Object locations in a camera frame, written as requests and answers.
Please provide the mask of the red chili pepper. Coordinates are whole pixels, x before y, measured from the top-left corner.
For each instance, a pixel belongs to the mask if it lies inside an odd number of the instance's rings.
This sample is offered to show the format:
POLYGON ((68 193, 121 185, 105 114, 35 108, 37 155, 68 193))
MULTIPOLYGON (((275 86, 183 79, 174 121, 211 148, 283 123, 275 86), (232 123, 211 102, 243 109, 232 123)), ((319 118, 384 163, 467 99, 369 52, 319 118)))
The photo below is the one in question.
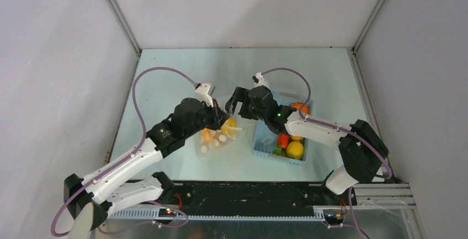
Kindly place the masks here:
POLYGON ((287 134, 280 133, 278 135, 278 143, 277 146, 286 150, 290 142, 290 137, 287 134))

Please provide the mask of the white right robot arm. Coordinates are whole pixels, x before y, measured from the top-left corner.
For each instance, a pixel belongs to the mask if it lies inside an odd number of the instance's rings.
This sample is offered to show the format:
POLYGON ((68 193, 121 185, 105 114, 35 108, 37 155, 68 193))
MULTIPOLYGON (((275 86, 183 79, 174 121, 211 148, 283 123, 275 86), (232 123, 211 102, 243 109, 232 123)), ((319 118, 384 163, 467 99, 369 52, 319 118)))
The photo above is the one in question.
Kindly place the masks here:
POLYGON ((280 105, 265 86, 237 87, 225 110, 233 114, 237 104, 241 105, 238 112, 241 117, 261 120, 275 134, 300 136, 339 151, 343 164, 327 177, 321 189, 326 204, 338 203, 343 193, 355 184, 371 183, 378 177, 379 168, 389 165, 388 148, 364 120, 340 124, 312 118, 290 105, 280 105))

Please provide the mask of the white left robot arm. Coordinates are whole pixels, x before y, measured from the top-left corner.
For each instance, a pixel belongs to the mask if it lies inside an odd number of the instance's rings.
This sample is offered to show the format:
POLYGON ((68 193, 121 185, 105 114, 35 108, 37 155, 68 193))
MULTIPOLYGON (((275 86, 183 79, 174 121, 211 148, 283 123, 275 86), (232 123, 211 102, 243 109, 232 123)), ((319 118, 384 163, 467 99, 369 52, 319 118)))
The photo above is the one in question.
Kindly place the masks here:
POLYGON ((174 198, 174 184, 164 172, 129 183, 136 173, 182 148, 188 138, 204 129, 218 130, 229 118, 216 100, 212 104, 185 98, 174 112, 150 130, 144 130, 140 143, 116 160, 84 177, 76 174, 64 181, 64 203, 76 219, 87 204, 93 207, 91 228, 96 229, 111 214, 130 206, 174 198))

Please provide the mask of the clear dotted zip top bag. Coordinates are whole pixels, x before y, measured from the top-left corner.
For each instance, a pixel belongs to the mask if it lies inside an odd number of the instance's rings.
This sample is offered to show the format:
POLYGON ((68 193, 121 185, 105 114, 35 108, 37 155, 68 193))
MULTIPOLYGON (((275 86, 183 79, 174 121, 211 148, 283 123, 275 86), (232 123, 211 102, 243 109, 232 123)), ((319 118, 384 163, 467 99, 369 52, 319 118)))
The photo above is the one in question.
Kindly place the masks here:
POLYGON ((196 144, 196 154, 201 157, 212 156, 216 152, 226 149, 229 145, 232 145, 235 141, 240 140, 241 137, 248 134, 255 126, 254 121, 244 119, 238 114, 229 114, 228 118, 234 118, 237 122, 237 132, 232 135, 224 135, 220 129, 216 130, 216 140, 212 143, 203 142, 201 132, 196 135, 197 144, 196 144))

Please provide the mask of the orange yellow bell pepper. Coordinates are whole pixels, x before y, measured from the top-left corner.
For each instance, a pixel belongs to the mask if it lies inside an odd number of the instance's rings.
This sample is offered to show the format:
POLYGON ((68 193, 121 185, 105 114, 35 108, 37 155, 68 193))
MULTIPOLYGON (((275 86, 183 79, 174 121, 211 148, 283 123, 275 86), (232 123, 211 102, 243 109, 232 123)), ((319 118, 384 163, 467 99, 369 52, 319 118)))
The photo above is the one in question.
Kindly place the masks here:
POLYGON ((216 130, 204 129, 201 132, 203 142, 212 143, 216 140, 216 130))

